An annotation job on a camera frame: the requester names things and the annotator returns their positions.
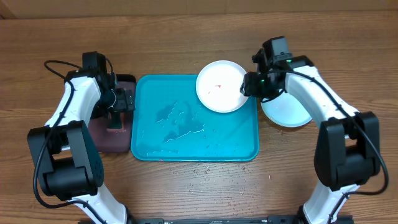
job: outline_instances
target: turquoise tray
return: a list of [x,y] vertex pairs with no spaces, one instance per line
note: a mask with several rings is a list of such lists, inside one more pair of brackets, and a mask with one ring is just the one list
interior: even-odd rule
[[217,113],[202,105],[197,75],[146,75],[137,83],[131,151],[143,161],[250,161],[259,152],[256,99]]

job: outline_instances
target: blue tray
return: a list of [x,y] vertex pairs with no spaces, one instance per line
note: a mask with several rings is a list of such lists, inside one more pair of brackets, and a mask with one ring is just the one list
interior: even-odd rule
[[256,99],[216,113],[195,91],[197,75],[146,75],[137,83],[131,151],[143,161],[250,161],[259,151]]

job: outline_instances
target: wood grain tabletop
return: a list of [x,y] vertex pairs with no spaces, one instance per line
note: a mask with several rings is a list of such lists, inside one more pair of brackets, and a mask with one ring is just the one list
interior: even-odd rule
[[[302,12],[214,16],[97,17],[0,21],[0,223],[76,223],[77,207],[42,207],[32,192],[29,129],[43,126],[64,91],[45,60],[81,64],[97,50],[117,73],[198,73],[215,60],[255,70],[251,55],[286,36],[325,81],[380,121],[381,154],[391,183],[379,196],[352,196],[340,214],[356,223],[398,220],[398,12]],[[71,68],[56,66],[66,73]],[[317,183],[314,122],[272,124],[259,108],[260,152],[251,162],[142,162],[102,154],[105,184],[137,218],[233,218],[295,214]],[[382,175],[361,190],[377,190]],[[57,203],[54,197],[46,202]]]

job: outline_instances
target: round plate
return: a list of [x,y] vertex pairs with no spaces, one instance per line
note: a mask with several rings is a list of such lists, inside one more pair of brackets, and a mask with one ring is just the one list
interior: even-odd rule
[[296,128],[311,121],[311,116],[301,103],[288,93],[276,99],[261,103],[262,110],[274,123],[288,128]]
[[227,113],[239,109],[248,100],[240,92],[246,71],[238,64],[220,60],[208,64],[197,78],[197,95],[212,111]]

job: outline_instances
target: wooden table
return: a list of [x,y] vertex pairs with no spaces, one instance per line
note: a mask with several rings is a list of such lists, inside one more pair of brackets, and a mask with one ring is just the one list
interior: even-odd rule
[[[251,55],[265,40],[285,35],[292,53],[312,59],[343,99],[380,120],[390,186],[377,197],[352,196],[341,214],[354,215],[358,223],[396,223],[397,23],[397,11],[0,21],[0,222],[76,223],[86,218],[74,206],[46,209],[32,193],[34,166],[26,136],[30,128],[43,126],[63,94],[62,80],[46,71],[45,60],[81,64],[81,53],[97,50],[111,59],[116,72],[137,78],[198,73],[215,60],[255,70]],[[262,111],[259,127],[261,150],[251,162],[141,162],[130,152],[103,154],[105,183],[137,218],[294,214],[317,182],[317,127],[311,122],[282,129]],[[381,185],[379,175],[361,189]]]

